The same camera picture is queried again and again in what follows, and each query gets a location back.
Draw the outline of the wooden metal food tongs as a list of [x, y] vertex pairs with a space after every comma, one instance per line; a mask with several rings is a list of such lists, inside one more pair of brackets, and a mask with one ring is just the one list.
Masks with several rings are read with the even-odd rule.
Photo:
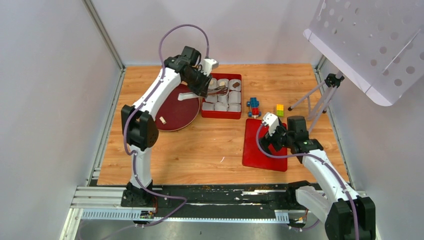
[[[226, 95], [229, 92], [229, 88], [226, 86], [219, 86], [217, 88], [214, 89], [209, 89], [206, 93], [206, 96], [203, 96], [203, 98], [206, 98], [209, 95]], [[184, 101], [184, 100], [189, 100], [189, 99], [195, 99], [195, 98], [201, 98], [202, 96], [197, 95], [193, 92], [185, 92], [185, 93], [180, 93], [177, 97], [178, 101]]]

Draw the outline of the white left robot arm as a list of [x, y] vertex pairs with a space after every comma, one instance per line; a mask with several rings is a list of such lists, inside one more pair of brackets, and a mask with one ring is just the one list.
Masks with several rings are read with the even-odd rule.
[[172, 91], [186, 82], [195, 98], [205, 98], [212, 79], [212, 69], [218, 66], [212, 58], [198, 60], [196, 56], [168, 57], [158, 77], [132, 106], [121, 109], [122, 133], [125, 151], [132, 156], [132, 173], [123, 199], [131, 206], [149, 206], [155, 192], [152, 191], [152, 147], [159, 137], [155, 120], [157, 113]]

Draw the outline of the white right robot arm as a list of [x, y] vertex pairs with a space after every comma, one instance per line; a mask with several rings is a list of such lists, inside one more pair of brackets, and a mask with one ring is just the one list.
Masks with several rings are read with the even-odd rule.
[[330, 240], [376, 239], [376, 206], [368, 196], [361, 197], [336, 171], [324, 148], [308, 132], [288, 131], [284, 126], [269, 127], [266, 143], [289, 148], [315, 177], [323, 193], [305, 184], [285, 195], [292, 209], [304, 206], [324, 224]]

